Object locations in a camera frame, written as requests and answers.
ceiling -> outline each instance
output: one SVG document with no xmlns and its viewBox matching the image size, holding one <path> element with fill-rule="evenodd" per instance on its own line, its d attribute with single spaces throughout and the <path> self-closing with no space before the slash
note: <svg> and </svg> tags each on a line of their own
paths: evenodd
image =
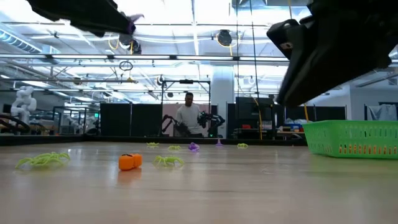
<svg viewBox="0 0 398 224">
<path fill-rule="evenodd" d="M 232 0 L 115 0 L 118 10 L 127 15 L 143 14 L 136 22 L 135 40 L 139 42 L 142 55 L 198 55 L 198 56 L 241 56 L 241 57 L 283 57 L 282 53 L 268 39 L 268 28 L 286 19 L 301 19 L 310 13 L 306 1 L 252 0 L 252 10 L 246 5 L 236 10 Z M 45 49 L 61 54 L 107 54 L 129 55 L 129 46 L 118 44 L 117 34 L 106 34 L 104 38 L 80 31 L 68 21 L 52 22 L 32 12 L 25 0 L 0 0 L 0 30 L 5 29 L 18 38 Z M 216 40 L 221 29 L 228 29 L 233 38 L 232 47 L 223 47 Z M 0 53 L 26 54 L 27 52 L 0 41 Z M 134 68 L 123 71 L 119 68 L 122 60 L 58 60 L 58 63 L 43 60 L 10 58 L 0 60 L 0 74 L 9 78 L 60 79 L 81 78 L 97 82 L 74 83 L 50 82 L 50 88 L 60 97 L 82 101 L 132 101 L 135 103 L 159 103 L 160 86 L 157 80 L 211 80 L 214 66 L 229 66 L 236 75 L 235 91 L 254 94 L 257 91 L 254 79 L 258 77 L 258 89 L 262 95 L 277 93 L 287 69 L 284 63 L 211 63 L 198 60 L 130 60 Z M 98 80 L 126 80 L 133 83 L 100 83 Z M 36 85 L 38 89 L 49 88 Z M 95 89 L 109 90 L 109 94 Z M 114 93 L 113 90 L 126 90 Z M 165 97 L 166 103 L 183 100 L 184 91 L 195 91 L 195 100 L 208 100 L 208 87 L 199 84 L 173 85 L 169 91 L 174 97 Z"/>
</svg>

man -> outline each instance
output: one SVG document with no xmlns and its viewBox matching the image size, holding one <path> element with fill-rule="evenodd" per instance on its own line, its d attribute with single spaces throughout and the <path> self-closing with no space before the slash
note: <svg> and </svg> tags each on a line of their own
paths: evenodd
<svg viewBox="0 0 398 224">
<path fill-rule="evenodd" d="M 200 114 L 199 106 L 192 104 L 193 94 L 187 93 L 185 95 L 185 104 L 177 110 L 177 121 L 185 124 L 191 132 L 189 137 L 202 138 L 201 127 L 198 124 L 198 117 Z"/>
</svg>

purple toy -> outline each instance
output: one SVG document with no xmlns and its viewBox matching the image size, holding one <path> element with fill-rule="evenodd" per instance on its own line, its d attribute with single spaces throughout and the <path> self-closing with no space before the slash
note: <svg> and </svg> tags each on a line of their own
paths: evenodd
<svg viewBox="0 0 398 224">
<path fill-rule="evenodd" d="M 220 139 L 217 141 L 216 146 L 223 146 L 222 143 L 221 143 L 221 141 L 220 141 Z"/>
<path fill-rule="evenodd" d="M 189 150 L 193 151 L 193 152 L 197 152 L 199 151 L 199 145 L 191 142 L 191 144 L 188 146 Z"/>
</svg>

green toy spider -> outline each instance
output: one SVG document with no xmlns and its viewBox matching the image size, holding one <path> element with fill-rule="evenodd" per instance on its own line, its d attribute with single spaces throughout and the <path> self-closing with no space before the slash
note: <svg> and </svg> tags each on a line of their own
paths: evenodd
<svg viewBox="0 0 398 224">
<path fill-rule="evenodd" d="M 147 147 L 155 148 L 155 147 L 158 147 L 158 145 L 159 145 L 159 143 L 154 143 L 154 142 L 147 143 Z"/>
<path fill-rule="evenodd" d="M 181 150 L 180 146 L 169 146 L 169 151 L 179 151 Z"/>
<path fill-rule="evenodd" d="M 238 144 L 238 149 L 247 149 L 249 146 L 245 143 L 239 143 Z"/>
<path fill-rule="evenodd" d="M 181 166 L 184 165 L 184 161 L 182 161 L 182 159 L 177 156 L 167 156 L 167 157 L 157 156 L 155 157 L 153 163 L 155 164 L 157 162 L 156 164 L 157 166 L 163 165 L 167 167 L 167 166 L 175 166 L 175 161 L 179 162 Z"/>
<path fill-rule="evenodd" d="M 50 162 L 58 162 L 60 164 L 63 164 L 61 161 L 61 158 L 66 158 L 70 160 L 70 157 L 66 153 L 56 153 L 56 152 L 51 152 L 51 153 L 44 153 L 40 154 L 36 157 L 33 158 L 23 158 L 21 159 L 18 164 L 15 166 L 15 168 L 19 168 L 21 165 L 25 164 L 28 162 L 32 166 L 45 166 L 49 164 Z"/>
</svg>

small toy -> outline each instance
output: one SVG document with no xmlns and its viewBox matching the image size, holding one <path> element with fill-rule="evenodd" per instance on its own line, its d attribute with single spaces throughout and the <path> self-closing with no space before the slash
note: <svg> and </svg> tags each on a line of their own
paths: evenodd
<svg viewBox="0 0 398 224">
<path fill-rule="evenodd" d="M 15 166 L 15 168 L 19 168 L 21 165 L 25 164 L 26 162 L 29 162 L 30 165 L 32 166 L 46 166 L 51 162 L 58 162 L 59 164 L 64 164 L 61 160 L 61 158 L 66 158 L 70 160 L 70 157 L 66 153 L 56 153 L 56 152 L 51 152 L 51 153 L 44 153 L 40 154 L 34 158 L 23 158 L 21 159 L 18 164 Z"/>
<path fill-rule="evenodd" d="M 199 151 L 199 145 L 191 142 L 191 144 L 188 146 L 189 150 L 193 151 L 193 152 L 197 152 Z"/>
<path fill-rule="evenodd" d="M 175 166 L 175 161 L 179 162 L 181 166 L 184 165 L 184 161 L 182 161 L 181 158 L 177 156 L 168 156 L 168 157 L 162 157 L 162 156 L 157 156 L 155 157 L 155 160 L 153 163 L 158 162 L 156 165 L 162 164 L 163 166 Z"/>
<path fill-rule="evenodd" d="M 249 146 L 245 143 L 239 143 L 238 144 L 238 149 L 247 149 Z"/>
<path fill-rule="evenodd" d="M 180 146 L 169 146 L 169 151 L 179 151 L 181 150 Z"/>
<path fill-rule="evenodd" d="M 131 170 L 142 165 L 142 155 L 140 154 L 123 154 L 119 157 L 119 169 Z"/>
<path fill-rule="evenodd" d="M 222 143 L 221 143 L 221 141 L 220 141 L 220 139 L 217 140 L 216 146 L 223 146 Z"/>
<path fill-rule="evenodd" d="M 147 143 L 147 147 L 158 147 L 159 143 L 150 142 Z"/>
</svg>

